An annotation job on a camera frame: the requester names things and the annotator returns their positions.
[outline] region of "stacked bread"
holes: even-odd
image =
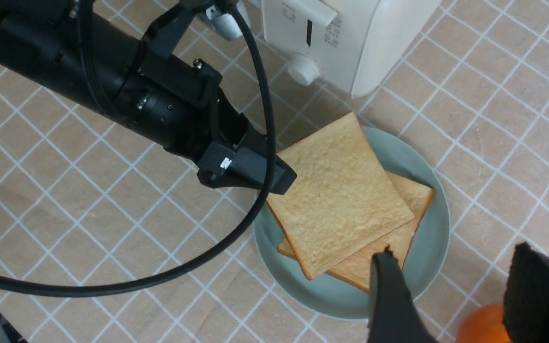
[[[353,113],[279,156],[298,178],[268,197],[284,233],[277,251],[307,279],[327,273],[368,292],[370,259],[386,247],[403,267],[433,190],[386,172]]]

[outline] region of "light green plate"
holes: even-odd
[[[416,299],[436,277],[448,250],[450,213],[444,189],[427,161],[401,139],[374,128],[364,128],[364,134],[384,169],[435,190],[403,269],[406,284]],[[254,222],[254,235],[270,274],[294,299],[335,318],[368,317],[366,293],[326,274],[309,281],[296,261],[276,251],[283,232],[266,206]]]

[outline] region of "white grid line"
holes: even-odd
[[[501,15],[503,15],[503,13],[512,5],[512,2],[510,2],[506,8],[501,12],[499,13],[499,16],[501,17]],[[547,32],[549,30],[549,25],[547,26],[547,28],[543,31],[543,32]],[[524,61],[524,59],[532,52],[532,50],[534,49],[534,47],[538,44],[538,42],[540,41],[540,39],[542,38],[541,37],[538,37],[538,39],[531,45],[531,48],[529,48],[529,50],[525,53],[525,56],[523,56],[523,58],[521,59],[521,61]],[[514,72],[516,71],[516,69],[520,67],[520,63],[517,63],[517,65],[514,67],[514,69],[512,70],[512,72],[510,72],[510,74],[508,74],[508,76],[506,77],[506,79],[501,83],[501,85],[505,84],[505,82],[507,82],[507,80],[509,80],[510,76],[512,74],[514,74]],[[496,92],[494,93],[494,95],[491,96],[491,98],[487,101],[487,103],[482,107],[481,111],[482,112],[486,106],[491,102],[491,100],[494,98]],[[549,101],[548,103],[546,104],[546,106],[543,107],[543,110],[542,110],[542,114],[543,114],[543,111],[546,111],[546,109],[548,108],[549,106]],[[535,124],[538,122],[539,120],[539,117],[536,117],[534,119],[534,121],[530,124],[529,128],[525,131],[525,133],[523,134],[523,136],[521,137],[520,141],[522,141],[524,139],[524,137],[528,134],[528,132],[530,132],[530,130],[532,129],[533,126],[535,126]],[[482,189],[477,193],[477,195],[475,196],[475,198],[473,198],[470,206],[468,206],[466,208],[466,211],[461,215],[459,221],[457,223],[460,223],[462,222],[462,219],[466,216],[466,214],[470,211],[471,207],[474,205],[474,204],[477,204],[477,200],[479,199],[479,197],[482,195],[482,193],[485,191],[486,188],[488,188],[488,186],[490,185],[490,183],[495,179],[495,176],[497,175],[497,173],[499,172],[499,170],[501,169],[501,167],[503,165],[505,165],[505,163],[507,163],[507,161],[509,160],[509,158],[512,156],[512,154],[514,153],[514,151],[518,148],[519,146],[519,142],[516,144],[516,146],[514,146],[514,148],[512,148],[512,150],[510,151],[510,153],[506,156],[506,158],[504,159],[504,161],[501,163],[501,165],[495,170],[495,173],[492,174],[492,176],[490,177],[490,179],[486,182],[486,184],[484,184],[484,186],[482,187]],[[495,261],[499,260],[501,258],[501,256],[503,256],[503,254],[507,251],[507,249],[512,245],[512,243],[514,242],[514,240],[516,239],[516,237],[518,237],[518,232],[521,232],[523,230],[523,228],[525,228],[525,226],[527,225],[527,223],[529,222],[529,220],[531,219],[531,217],[533,216],[533,213],[535,213],[535,211],[537,210],[537,208],[539,208],[540,206],[540,202],[542,200],[543,197],[545,197],[545,195],[548,193],[549,191],[549,185],[547,186],[546,190],[544,191],[544,193],[542,194],[542,197],[540,198],[540,200],[538,200],[538,202],[536,202],[536,204],[534,205],[531,213],[527,216],[527,218],[525,219],[525,221],[521,224],[520,228],[518,228],[517,230],[514,230],[515,234],[514,236],[512,237],[512,239],[510,239],[510,241],[506,244],[506,246],[501,250],[501,252],[499,252],[499,254],[497,255],[497,258],[495,259]],[[473,297],[474,293],[479,289],[479,287],[482,285],[482,282],[486,279],[486,277],[488,276],[488,274],[490,273],[490,271],[494,268],[494,265],[495,265],[495,262],[491,262],[490,263],[490,266],[488,267],[486,273],[482,276],[482,278],[478,281],[478,283],[473,287],[472,291],[469,293],[468,297],[466,297],[466,300],[461,304],[461,306],[459,307],[459,309],[456,311],[455,315],[453,315],[452,319],[444,326],[444,332],[447,332],[448,330],[448,327],[452,324],[452,322],[456,319],[456,316],[460,313],[460,311],[462,310],[462,308],[465,306],[465,304],[469,301],[469,299],[471,297]]]

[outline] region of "bread slice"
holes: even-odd
[[[399,191],[399,195],[410,206],[410,209],[414,213],[414,219],[368,244],[326,272],[334,278],[349,283],[366,293],[370,292],[370,260],[372,259],[372,255],[377,252],[383,252],[389,246],[399,262],[399,267],[403,267],[414,234],[423,216],[425,216],[425,212],[427,212],[434,194],[433,189],[425,185],[402,178],[396,174],[388,173],[388,176],[395,188],[397,188],[397,191]],[[289,258],[296,259],[292,247],[290,247],[285,238],[283,238],[283,241],[277,247],[277,251]]]
[[[309,280],[414,218],[354,113],[279,156],[298,178],[268,206]]]

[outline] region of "white label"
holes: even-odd
[[[291,22],[296,22],[296,9],[283,2],[283,17]]]
[[[341,24],[342,24],[342,20],[336,17],[325,28],[325,35],[323,37],[325,38],[326,43],[333,46],[334,48],[338,48],[338,39],[340,39]]]

